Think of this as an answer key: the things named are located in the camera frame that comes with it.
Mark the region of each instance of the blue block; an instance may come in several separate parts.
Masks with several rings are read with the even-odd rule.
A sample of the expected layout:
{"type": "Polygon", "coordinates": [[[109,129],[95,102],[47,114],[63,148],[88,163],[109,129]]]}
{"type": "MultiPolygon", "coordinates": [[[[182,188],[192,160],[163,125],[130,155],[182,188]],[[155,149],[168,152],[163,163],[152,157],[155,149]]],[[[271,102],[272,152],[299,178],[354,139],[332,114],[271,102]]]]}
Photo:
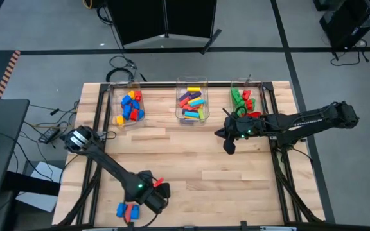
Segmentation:
{"type": "Polygon", "coordinates": [[[119,203],[118,205],[118,208],[116,210],[116,216],[119,217],[119,218],[122,218],[123,217],[123,213],[125,212],[125,210],[127,209],[127,205],[125,205],[123,202],[119,203]]]}
{"type": "Polygon", "coordinates": [[[196,101],[191,103],[191,107],[195,107],[195,106],[201,105],[203,103],[205,103],[204,99],[196,100],[196,101]]]}
{"type": "Polygon", "coordinates": [[[132,101],[132,98],[131,98],[129,95],[126,95],[126,96],[122,99],[121,104],[122,104],[122,105],[128,105],[131,101],[132,101]]]}
{"type": "Polygon", "coordinates": [[[129,105],[125,105],[123,107],[123,114],[122,116],[126,119],[129,120],[129,116],[131,115],[132,107],[129,105]]]}
{"type": "Polygon", "coordinates": [[[202,95],[202,93],[201,92],[195,92],[195,93],[193,93],[189,98],[190,99],[195,99],[196,97],[199,97],[199,96],[201,96],[202,95]]]}
{"type": "Polygon", "coordinates": [[[198,112],[185,112],[185,116],[199,118],[199,113],[198,112]]]}
{"type": "Polygon", "coordinates": [[[139,110],[139,103],[138,103],[138,101],[136,101],[136,100],[132,100],[132,101],[131,101],[131,103],[132,103],[132,106],[133,106],[135,109],[138,109],[138,110],[139,110]]]}
{"type": "Polygon", "coordinates": [[[131,211],[131,219],[139,219],[139,205],[134,205],[131,211]]]}
{"type": "Polygon", "coordinates": [[[145,112],[143,110],[139,110],[138,112],[138,121],[142,120],[144,118],[145,112]]]}
{"type": "Polygon", "coordinates": [[[190,92],[187,92],[183,96],[181,96],[178,100],[181,102],[182,100],[184,100],[186,97],[188,97],[190,95],[191,95],[191,93],[190,92]]]}

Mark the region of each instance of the white paper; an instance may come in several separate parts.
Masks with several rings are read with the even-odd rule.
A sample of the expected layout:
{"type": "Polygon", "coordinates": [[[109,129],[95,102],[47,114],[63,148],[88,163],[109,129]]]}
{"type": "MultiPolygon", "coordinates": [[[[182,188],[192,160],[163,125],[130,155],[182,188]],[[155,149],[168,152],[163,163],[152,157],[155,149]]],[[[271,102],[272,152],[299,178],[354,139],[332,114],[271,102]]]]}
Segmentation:
{"type": "MultiPolygon", "coordinates": [[[[52,169],[53,173],[49,169],[48,164],[46,164],[45,162],[39,162],[38,165],[35,166],[35,168],[38,170],[38,172],[42,173],[43,175],[51,177],[51,174],[52,174],[52,180],[54,182],[59,182],[59,177],[61,175],[62,169],[59,169],[52,165],[49,165],[49,166],[52,169]]],[[[45,176],[40,175],[35,170],[31,174],[31,177],[50,181],[50,179],[46,178],[45,176]]],[[[57,204],[58,197],[27,192],[20,196],[17,196],[16,199],[18,201],[27,203],[28,205],[32,205],[36,208],[45,210],[47,212],[52,212],[53,209],[55,208],[55,205],[57,204]]]]}

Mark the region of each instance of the plastic container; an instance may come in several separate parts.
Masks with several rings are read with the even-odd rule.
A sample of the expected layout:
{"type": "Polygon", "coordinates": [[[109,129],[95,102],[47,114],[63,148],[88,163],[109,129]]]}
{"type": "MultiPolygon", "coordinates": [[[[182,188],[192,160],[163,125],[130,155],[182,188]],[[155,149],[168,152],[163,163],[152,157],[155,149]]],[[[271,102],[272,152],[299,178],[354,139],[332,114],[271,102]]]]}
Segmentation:
{"type": "Polygon", "coordinates": [[[139,107],[141,110],[145,112],[145,115],[141,118],[139,121],[133,121],[133,120],[126,120],[124,119],[124,125],[118,125],[114,123],[114,118],[116,116],[121,116],[123,113],[123,109],[121,107],[121,101],[122,99],[130,92],[133,91],[141,91],[141,85],[138,81],[132,80],[132,81],[123,81],[119,83],[111,83],[109,85],[108,91],[109,96],[111,98],[111,115],[112,115],[112,121],[111,123],[115,126],[118,126],[120,128],[138,128],[143,127],[145,125],[145,116],[146,111],[144,107],[144,97],[141,98],[141,101],[139,102],[139,107]]]}
{"type": "Polygon", "coordinates": [[[177,97],[175,100],[175,115],[181,124],[203,125],[209,117],[208,79],[203,76],[181,76],[177,79],[177,97]],[[185,119],[182,108],[179,106],[179,98],[187,93],[188,87],[200,87],[201,98],[205,100],[202,110],[205,119],[185,119]]]}
{"type": "Polygon", "coordinates": [[[230,97],[230,102],[232,104],[232,111],[234,112],[236,109],[237,109],[237,106],[233,103],[233,99],[232,99],[232,88],[234,89],[238,89],[239,90],[239,93],[242,95],[242,92],[244,90],[250,90],[251,91],[251,95],[249,96],[249,99],[252,99],[254,98],[255,99],[255,108],[254,108],[254,112],[255,111],[258,111],[258,107],[260,107],[260,102],[261,102],[261,98],[260,98],[260,86],[261,86],[262,82],[260,81],[254,81],[252,80],[251,78],[235,78],[232,80],[231,82],[231,89],[229,89],[229,97],[230,97]]]}

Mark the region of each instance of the wooden table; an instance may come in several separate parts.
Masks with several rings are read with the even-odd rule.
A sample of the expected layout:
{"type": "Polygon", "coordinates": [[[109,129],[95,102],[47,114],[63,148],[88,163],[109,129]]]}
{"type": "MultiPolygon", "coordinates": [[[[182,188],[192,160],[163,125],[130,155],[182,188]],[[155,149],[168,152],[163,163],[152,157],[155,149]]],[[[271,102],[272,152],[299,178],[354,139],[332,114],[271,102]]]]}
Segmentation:
{"type": "MultiPolygon", "coordinates": [[[[296,113],[289,82],[273,84],[279,112],[296,113]]],[[[99,88],[99,83],[84,84],[76,126],[93,125],[99,88]]],[[[268,139],[236,141],[236,153],[228,155],[222,148],[224,140],[213,134],[223,127],[226,115],[222,108],[231,107],[229,88],[209,88],[210,116],[199,127],[178,123],[174,88],[142,89],[142,93],[146,126],[119,131],[110,125],[109,130],[118,136],[107,141],[105,151],[128,171],[149,169],[156,178],[164,177],[170,183],[169,206],[151,226],[236,226],[240,221],[247,221],[248,225],[283,224],[268,139]]],[[[256,110],[261,111],[259,91],[252,96],[258,101],[256,110]]],[[[295,148],[307,152],[305,143],[295,148]]],[[[67,162],[73,157],[74,154],[69,154],[67,162]]],[[[310,161],[295,151],[290,151],[289,157],[297,193],[316,216],[324,219],[310,161]]],[[[85,157],[77,157],[65,170],[53,224],[61,221],[78,199],[85,162],[85,157]]],[[[291,200],[285,194],[293,221],[291,200]]],[[[120,183],[103,170],[95,226],[125,227],[123,220],[116,217],[116,208],[122,200],[120,183]]],[[[88,220],[90,205],[88,199],[84,222],[88,220]]],[[[146,206],[140,210],[141,219],[135,226],[144,225],[154,216],[146,206]]]]}

